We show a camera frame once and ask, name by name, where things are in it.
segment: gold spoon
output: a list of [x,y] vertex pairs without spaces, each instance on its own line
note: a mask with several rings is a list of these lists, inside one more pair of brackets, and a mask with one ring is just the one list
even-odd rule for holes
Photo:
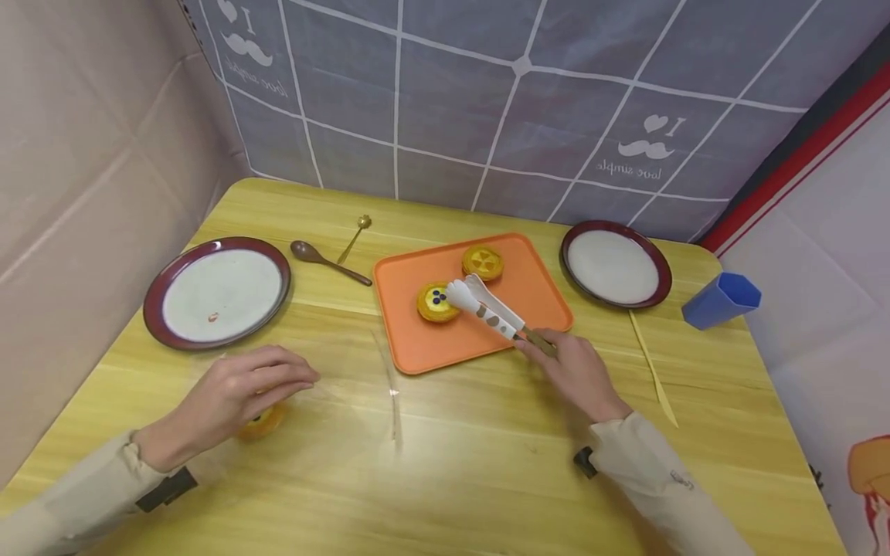
[[343,251],[343,254],[337,257],[337,264],[343,264],[343,261],[345,261],[346,257],[349,256],[349,252],[352,249],[352,244],[354,244],[355,240],[359,238],[359,234],[361,233],[361,231],[371,227],[371,217],[367,214],[363,214],[359,217],[359,221],[357,223],[359,224],[359,229],[356,230],[355,235],[352,236],[352,241],[350,241],[349,245],[346,246],[346,250]]

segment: right hand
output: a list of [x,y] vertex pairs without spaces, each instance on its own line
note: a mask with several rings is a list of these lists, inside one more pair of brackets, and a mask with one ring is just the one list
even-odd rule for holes
[[556,347],[556,359],[524,340],[516,342],[516,349],[537,363],[556,389],[594,423],[624,419],[633,412],[615,391],[603,358],[590,342],[549,328],[535,332]]

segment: beige sleeve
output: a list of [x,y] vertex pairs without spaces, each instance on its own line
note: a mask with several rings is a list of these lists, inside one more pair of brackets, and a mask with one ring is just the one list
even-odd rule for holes
[[754,554],[668,441],[642,415],[598,423],[590,463],[684,556]]
[[139,459],[128,432],[105,444],[42,495],[0,522],[0,554],[62,556],[96,544],[138,510],[165,474]]

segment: orange tray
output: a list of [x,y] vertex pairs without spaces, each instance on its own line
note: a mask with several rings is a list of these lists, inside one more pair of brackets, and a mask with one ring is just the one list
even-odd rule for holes
[[504,257],[504,274],[486,285],[531,328],[566,331],[574,317],[528,238],[510,233],[386,257],[374,267],[377,299],[389,336],[392,361],[406,375],[511,347],[511,343],[470,314],[435,324],[417,313],[417,292],[430,282],[463,278],[461,258],[469,246],[485,244]]

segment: tongs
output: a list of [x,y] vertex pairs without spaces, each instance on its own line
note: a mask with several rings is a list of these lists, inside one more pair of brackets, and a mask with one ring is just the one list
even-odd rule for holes
[[548,357],[556,357],[553,344],[525,326],[525,321],[495,297],[479,276],[471,274],[463,280],[449,282],[445,295],[449,303],[481,318],[507,340],[528,340]]

